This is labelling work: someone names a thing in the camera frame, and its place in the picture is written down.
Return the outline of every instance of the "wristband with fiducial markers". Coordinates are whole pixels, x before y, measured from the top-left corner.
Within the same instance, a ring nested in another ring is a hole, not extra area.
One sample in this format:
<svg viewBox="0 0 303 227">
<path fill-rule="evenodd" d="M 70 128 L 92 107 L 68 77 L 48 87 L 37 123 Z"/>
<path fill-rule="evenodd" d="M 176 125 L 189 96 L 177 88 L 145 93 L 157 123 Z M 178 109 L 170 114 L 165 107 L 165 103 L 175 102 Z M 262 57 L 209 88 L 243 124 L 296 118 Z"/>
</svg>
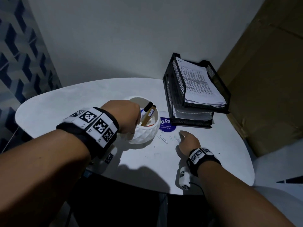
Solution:
<svg viewBox="0 0 303 227">
<path fill-rule="evenodd" d="M 78 110 L 56 128 L 80 139 L 88 148 L 92 159 L 95 156 L 101 159 L 116 140 L 119 124 L 107 111 L 91 107 Z"/>
<path fill-rule="evenodd" d="M 202 147 L 193 149 L 190 152 L 186 164 L 191 174 L 198 177 L 198 168 L 202 163 L 206 161 L 214 161 L 221 165 L 220 161 L 214 156 L 214 154 L 209 149 Z"/>
</svg>

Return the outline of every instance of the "round blue sticker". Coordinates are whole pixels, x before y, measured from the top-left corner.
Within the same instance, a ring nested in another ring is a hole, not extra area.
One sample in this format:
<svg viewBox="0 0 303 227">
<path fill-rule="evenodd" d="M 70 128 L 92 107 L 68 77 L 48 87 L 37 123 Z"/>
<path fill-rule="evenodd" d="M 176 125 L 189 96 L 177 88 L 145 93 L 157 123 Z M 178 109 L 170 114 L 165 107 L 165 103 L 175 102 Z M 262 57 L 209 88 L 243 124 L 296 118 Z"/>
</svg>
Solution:
<svg viewBox="0 0 303 227">
<path fill-rule="evenodd" d="M 173 130 L 176 129 L 176 126 L 173 126 L 170 123 L 170 118 L 161 117 L 161 124 L 160 124 L 159 129 L 164 131 L 164 132 L 172 132 Z"/>
</svg>

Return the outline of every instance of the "patterned wallpaper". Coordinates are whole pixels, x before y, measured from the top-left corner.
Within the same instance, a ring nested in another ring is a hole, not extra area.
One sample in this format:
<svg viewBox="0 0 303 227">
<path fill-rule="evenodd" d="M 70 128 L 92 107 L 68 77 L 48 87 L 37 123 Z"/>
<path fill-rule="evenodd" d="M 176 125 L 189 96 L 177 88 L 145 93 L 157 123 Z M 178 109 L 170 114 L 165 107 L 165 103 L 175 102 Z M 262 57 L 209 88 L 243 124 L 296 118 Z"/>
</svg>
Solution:
<svg viewBox="0 0 303 227">
<path fill-rule="evenodd" d="M 18 128 L 17 108 L 60 87 L 27 0 L 0 0 L 0 153 Z"/>
</svg>

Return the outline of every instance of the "hand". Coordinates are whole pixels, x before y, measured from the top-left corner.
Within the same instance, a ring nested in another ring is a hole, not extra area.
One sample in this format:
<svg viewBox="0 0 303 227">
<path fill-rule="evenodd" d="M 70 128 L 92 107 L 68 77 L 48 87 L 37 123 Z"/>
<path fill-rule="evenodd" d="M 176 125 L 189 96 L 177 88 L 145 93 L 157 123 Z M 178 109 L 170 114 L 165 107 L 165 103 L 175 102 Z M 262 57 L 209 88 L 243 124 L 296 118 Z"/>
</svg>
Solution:
<svg viewBox="0 0 303 227">
<path fill-rule="evenodd" d="M 197 149 L 201 146 L 199 140 L 193 134 L 187 131 L 180 131 L 180 134 L 183 135 L 184 138 L 179 143 L 179 148 L 185 156 L 189 156 L 189 153 L 193 149 Z"/>
<path fill-rule="evenodd" d="M 110 100 L 101 109 L 115 117 L 119 123 L 119 133 L 134 133 L 136 125 L 140 122 L 140 106 L 129 100 Z"/>
</svg>

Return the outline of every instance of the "pen holder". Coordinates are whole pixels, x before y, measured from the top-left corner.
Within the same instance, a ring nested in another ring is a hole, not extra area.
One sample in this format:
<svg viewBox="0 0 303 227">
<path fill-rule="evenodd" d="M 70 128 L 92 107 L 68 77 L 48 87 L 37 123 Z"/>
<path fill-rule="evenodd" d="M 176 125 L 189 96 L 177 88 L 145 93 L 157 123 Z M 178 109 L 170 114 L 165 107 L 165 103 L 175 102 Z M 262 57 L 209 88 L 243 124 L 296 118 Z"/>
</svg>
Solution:
<svg viewBox="0 0 303 227">
<path fill-rule="evenodd" d="M 131 96 L 126 98 L 126 100 L 139 104 L 140 108 L 145 108 L 145 106 L 150 102 L 150 100 L 141 96 Z M 142 144 L 152 140 L 160 128 L 160 116 L 157 108 L 147 125 L 151 124 L 153 124 L 153 126 L 137 125 L 134 134 L 120 134 L 120 137 L 131 144 Z"/>
</svg>

